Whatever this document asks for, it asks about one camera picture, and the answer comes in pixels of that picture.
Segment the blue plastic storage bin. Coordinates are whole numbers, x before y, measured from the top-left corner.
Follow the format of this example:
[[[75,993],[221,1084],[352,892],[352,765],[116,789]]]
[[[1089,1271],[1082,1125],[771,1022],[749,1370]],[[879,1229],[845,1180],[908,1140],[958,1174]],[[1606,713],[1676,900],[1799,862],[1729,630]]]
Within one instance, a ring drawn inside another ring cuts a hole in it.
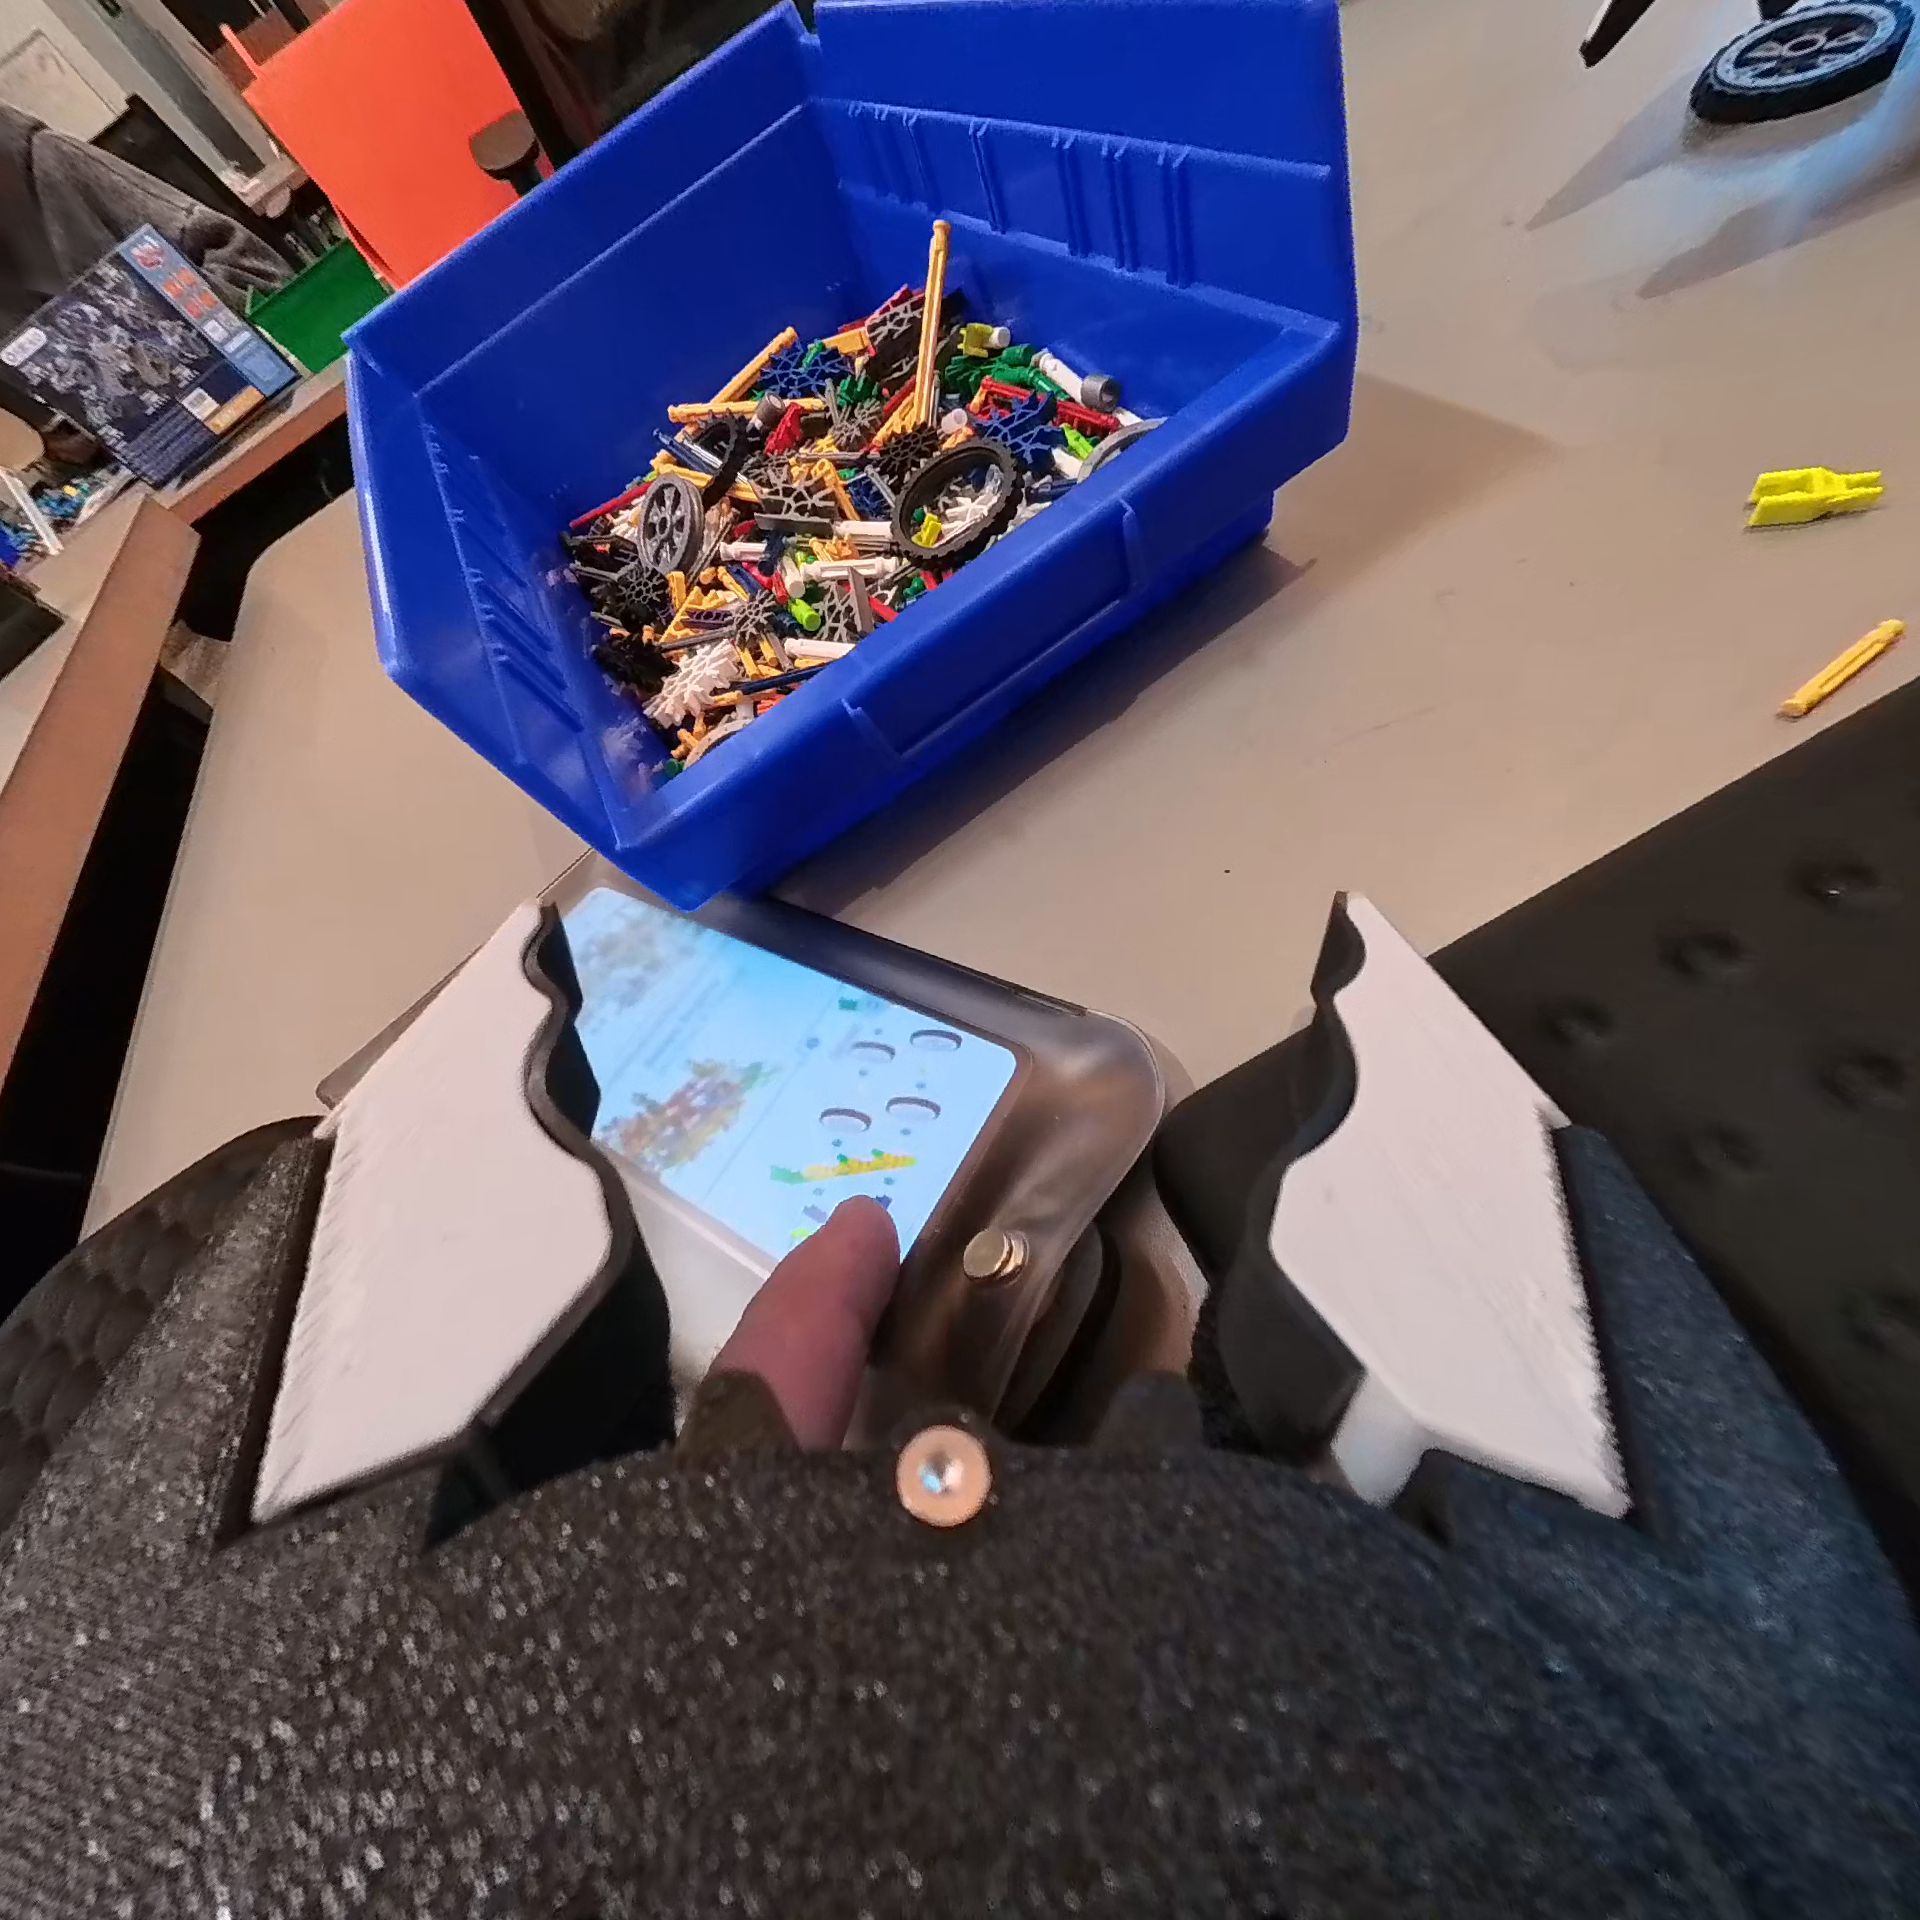
[[[666,776],[562,529],[671,403],[923,275],[1161,426],[738,743]],[[682,909],[755,895],[1149,648],[1341,442],[1358,348],[1333,4],[817,4],[734,36],[358,325],[387,676]]]

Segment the black toy vehicle wheel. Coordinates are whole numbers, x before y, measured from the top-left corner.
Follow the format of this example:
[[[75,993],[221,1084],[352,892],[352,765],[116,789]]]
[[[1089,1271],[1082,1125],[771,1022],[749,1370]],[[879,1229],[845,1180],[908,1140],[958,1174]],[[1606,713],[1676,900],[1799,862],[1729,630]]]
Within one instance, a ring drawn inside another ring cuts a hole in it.
[[[1738,129],[1846,104],[1891,76],[1913,25],[1905,3],[1776,7],[1705,63],[1690,112],[1708,126]]]

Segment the small grey spoked wheel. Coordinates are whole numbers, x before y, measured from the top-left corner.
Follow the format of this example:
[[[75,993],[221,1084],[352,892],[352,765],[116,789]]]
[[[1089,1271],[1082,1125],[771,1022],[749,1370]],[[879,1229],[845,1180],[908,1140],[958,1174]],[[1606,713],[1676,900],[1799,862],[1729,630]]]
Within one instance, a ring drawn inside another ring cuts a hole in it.
[[[707,503],[699,484],[657,472],[635,505],[633,544],[645,569],[686,575],[704,551]]]

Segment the orange plastic panel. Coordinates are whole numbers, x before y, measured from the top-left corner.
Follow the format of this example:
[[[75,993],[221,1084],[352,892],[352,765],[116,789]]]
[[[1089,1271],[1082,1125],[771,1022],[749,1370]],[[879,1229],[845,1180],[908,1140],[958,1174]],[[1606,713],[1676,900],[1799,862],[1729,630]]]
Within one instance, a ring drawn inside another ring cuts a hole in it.
[[[530,135],[462,3],[344,3],[263,58],[241,96],[391,291],[516,203],[471,140]]]

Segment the grey fabric garment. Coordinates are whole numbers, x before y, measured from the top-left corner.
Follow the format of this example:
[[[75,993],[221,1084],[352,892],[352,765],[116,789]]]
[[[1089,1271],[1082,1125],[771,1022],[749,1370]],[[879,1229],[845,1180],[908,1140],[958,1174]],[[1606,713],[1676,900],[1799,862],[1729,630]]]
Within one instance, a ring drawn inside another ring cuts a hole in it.
[[[2,107],[2,328],[20,328],[137,228],[154,228],[244,314],[293,267],[241,220]]]

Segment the pile of colourful construction pieces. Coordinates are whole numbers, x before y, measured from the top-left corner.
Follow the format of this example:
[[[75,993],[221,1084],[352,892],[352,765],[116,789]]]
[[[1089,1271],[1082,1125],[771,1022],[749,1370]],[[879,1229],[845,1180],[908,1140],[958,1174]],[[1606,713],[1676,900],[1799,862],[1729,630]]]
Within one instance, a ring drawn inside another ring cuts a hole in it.
[[[836,333],[784,328],[715,397],[669,406],[650,466],[557,532],[564,575],[588,605],[588,660],[633,709],[664,781],[974,562],[937,572],[893,541],[899,493],[937,453],[977,439],[1019,462],[1017,518],[988,553],[1080,486],[1093,442],[1149,420],[1115,379],[972,319],[952,242],[936,220],[920,283]],[[632,539],[660,472],[684,474],[706,500],[702,553],[684,575],[648,569]]]

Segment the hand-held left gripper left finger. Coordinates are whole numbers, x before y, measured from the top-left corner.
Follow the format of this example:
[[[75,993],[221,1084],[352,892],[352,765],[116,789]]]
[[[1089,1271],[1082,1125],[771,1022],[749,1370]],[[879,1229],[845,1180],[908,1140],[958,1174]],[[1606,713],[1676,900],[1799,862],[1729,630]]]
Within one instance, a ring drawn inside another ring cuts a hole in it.
[[[549,1084],[576,1001],[526,900],[324,1119],[253,1524],[468,1455],[611,1299],[633,1212]]]

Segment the wood edged table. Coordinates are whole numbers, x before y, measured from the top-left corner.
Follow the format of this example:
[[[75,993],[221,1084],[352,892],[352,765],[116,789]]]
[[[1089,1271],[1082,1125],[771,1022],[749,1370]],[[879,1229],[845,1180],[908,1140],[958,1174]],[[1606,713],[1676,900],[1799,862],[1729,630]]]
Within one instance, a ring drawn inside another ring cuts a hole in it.
[[[346,362],[203,472],[132,484],[27,571],[62,623],[2,685],[2,1068],[9,1071],[176,620],[197,524],[346,413]]]

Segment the black perforated mat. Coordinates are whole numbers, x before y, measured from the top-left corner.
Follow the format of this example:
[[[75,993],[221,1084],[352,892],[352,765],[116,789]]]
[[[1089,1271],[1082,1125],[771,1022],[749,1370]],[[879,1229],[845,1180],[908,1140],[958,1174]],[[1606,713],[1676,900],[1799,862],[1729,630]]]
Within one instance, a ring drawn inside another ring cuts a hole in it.
[[[1630,1166],[1916,1595],[1916,686],[1432,965]]]

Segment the green plastic bin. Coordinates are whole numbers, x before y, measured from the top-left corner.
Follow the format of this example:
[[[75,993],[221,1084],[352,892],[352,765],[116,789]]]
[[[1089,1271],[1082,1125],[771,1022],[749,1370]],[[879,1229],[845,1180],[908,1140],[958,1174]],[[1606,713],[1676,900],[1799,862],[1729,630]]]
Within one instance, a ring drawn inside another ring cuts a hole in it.
[[[391,288],[352,238],[326,251],[272,295],[250,295],[244,319],[303,374],[346,355],[346,333],[381,307]]]

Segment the yellow-green plastic connector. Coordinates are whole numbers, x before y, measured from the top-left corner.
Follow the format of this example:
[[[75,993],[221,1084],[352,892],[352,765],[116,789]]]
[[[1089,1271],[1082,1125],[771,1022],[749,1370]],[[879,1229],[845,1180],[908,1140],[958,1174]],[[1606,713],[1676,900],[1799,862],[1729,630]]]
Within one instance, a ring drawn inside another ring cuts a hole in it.
[[[1879,470],[1836,470],[1822,464],[1764,470],[1749,484],[1743,527],[1776,531],[1855,516],[1875,509],[1881,496]]]

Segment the short yellow plastic rod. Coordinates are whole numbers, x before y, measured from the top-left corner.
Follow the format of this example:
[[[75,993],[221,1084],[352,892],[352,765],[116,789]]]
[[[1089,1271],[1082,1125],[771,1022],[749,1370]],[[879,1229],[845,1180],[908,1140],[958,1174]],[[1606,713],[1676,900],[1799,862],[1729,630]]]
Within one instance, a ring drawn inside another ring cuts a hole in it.
[[[1859,678],[1868,667],[1881,660],[1905,633],[1908,623],[1901,618],[1886,618],[1872,627],[1790,692],[1776,709],[1777,719],[1790,723],[1807,719],[1816,709],[1822,709],[1841,688]]]

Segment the person's left hand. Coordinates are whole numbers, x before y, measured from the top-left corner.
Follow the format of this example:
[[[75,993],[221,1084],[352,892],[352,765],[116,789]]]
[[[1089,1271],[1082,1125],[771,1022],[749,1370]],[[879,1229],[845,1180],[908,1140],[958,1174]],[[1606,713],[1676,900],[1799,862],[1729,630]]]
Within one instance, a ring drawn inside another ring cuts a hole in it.
[[[898,1282],[891,1212],[850,1196],[771,1269],[709,1375],[757,1381],[802,1449],[839,1449]]]

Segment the tablet in clear case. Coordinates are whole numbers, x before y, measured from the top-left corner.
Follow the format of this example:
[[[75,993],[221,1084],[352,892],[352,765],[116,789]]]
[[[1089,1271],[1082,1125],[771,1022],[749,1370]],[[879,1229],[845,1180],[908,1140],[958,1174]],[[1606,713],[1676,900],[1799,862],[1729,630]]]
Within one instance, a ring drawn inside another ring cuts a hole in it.
[[[537,900],[578,990],[547,1083],[635,1255],[500,1429],[433,1469],[516,1491],[653,1413],[687,1423],[779,1261],[870,1196],[899,1273],[844,1442],[899,1435],[901,1502],[960,1524],[994,1420],[1043,1401],[1099,1299],[1093,1221],[1161,1117],[1148,1043],[775,905],[691,917],[586,871]]]

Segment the large black rubber tyre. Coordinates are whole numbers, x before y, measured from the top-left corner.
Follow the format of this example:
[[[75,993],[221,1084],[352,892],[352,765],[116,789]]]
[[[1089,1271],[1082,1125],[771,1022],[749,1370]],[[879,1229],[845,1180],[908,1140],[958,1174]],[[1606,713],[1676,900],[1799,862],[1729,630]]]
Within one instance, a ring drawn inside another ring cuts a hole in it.
[[[966,440],[940,451],[903,484],[891,541],[912,565],[952,572],[1014,527],[1023,496],[1025,470],[1005,445]]]

